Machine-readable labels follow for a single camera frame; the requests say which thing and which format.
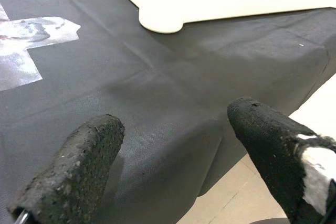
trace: black tablecloth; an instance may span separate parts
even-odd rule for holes
[[[176,223],[244,154],[226,115],[248,95],[285,114],[336,72],[336,11],[150,32],[128,0],[0,0],[11,20],[59,16],[79,40],[29,49],[42,80],[0,92],[6,204],[85,120],[111,113],[124,144],[93,223]]]

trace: beige floor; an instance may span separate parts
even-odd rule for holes
[[[336,75],[291,115],[319,134],[336,139]],[[177,224],[250,224],[285,217],[246,155]]]

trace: black cloth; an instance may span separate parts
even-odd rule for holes
[[[79,40],[29,49],[43,80],[0,92],[6,204],[87,119],[125,139],[94,223],[176,223],[246,153],[226,107],[251,96],[290,114],[336,72],[336,11],[185,24],[156,34],[129,0],[0,0],[11,20],[60,16]]]

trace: metal rod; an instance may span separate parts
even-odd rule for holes
[[[26,210],[23,210],[14,224],[25,224],[28,219],[29,213]]]

